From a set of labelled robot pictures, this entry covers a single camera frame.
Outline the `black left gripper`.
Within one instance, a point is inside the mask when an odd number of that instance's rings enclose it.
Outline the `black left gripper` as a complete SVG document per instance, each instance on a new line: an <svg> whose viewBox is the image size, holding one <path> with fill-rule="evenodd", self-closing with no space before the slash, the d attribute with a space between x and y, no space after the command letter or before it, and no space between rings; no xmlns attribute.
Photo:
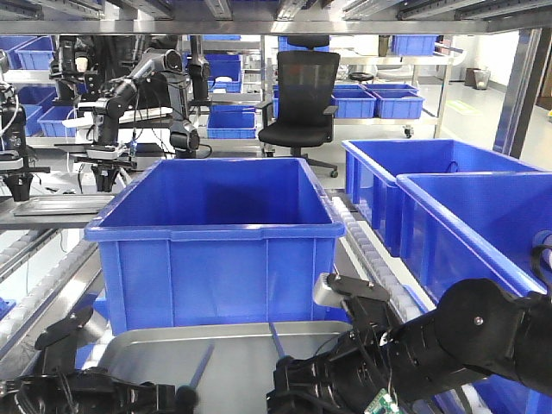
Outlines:
<svg viewBox="0 0 552 414"><path fill-rule="evenodd" d="M45 328L34 343L30 373L1 381L2 413L194 413L191 386L118 379L106 369L75 367L77 351L96 339L87 306Z"/></svg>

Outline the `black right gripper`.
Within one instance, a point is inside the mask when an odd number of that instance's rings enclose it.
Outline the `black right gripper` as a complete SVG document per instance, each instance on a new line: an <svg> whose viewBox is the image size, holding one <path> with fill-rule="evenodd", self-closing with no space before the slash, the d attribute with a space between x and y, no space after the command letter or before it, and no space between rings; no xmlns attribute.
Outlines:
<svg viewBox="0 0 552 414"><path fill-rule="evenodd" d="M316 304L346 311L351 329L308 359L285 355L267 394L270 413L363 413L380 391L399 412L411 412L406 378L414 371L411 323L401 323L381 285L339 273L321 273Z"/></svg>

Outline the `background black robot arm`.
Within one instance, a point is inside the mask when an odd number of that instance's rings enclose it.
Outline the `background black robot arm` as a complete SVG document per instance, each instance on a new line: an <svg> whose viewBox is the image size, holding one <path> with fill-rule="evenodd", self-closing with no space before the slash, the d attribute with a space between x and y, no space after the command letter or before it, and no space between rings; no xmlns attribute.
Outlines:
<svg viewBox="0 0 552 414"><path fill-rule="evenodd" d="M149 48L125 76L81 109L91 113L91 164L97 191L112 189L124 164L118 143L120 119L152 99L171 109L170 142L179 158L197 151L199 138L189 121L183 58L173 49ZM197 401L187 387L117 379L103 368L75 367L77 351L96 339L97 313L90 306L69 313L45 328L34 343L38 359L30 373L1 382L3 413L184 413Z"/></svg>

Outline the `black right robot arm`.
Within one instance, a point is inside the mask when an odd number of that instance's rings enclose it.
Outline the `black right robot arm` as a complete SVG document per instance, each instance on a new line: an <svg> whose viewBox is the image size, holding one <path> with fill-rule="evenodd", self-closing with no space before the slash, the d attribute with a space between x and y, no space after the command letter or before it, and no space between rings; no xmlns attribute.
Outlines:
<svg viewBox="0 0 552 414"><path fill-rule="evenodd" d="M271 413L363 413L381 392L404 409L493 375L551 392L548 294L464 279L434 310L401 322L383 286L324 273L315 300L343 308L351 328L321 354L277 362Z"/></svg>

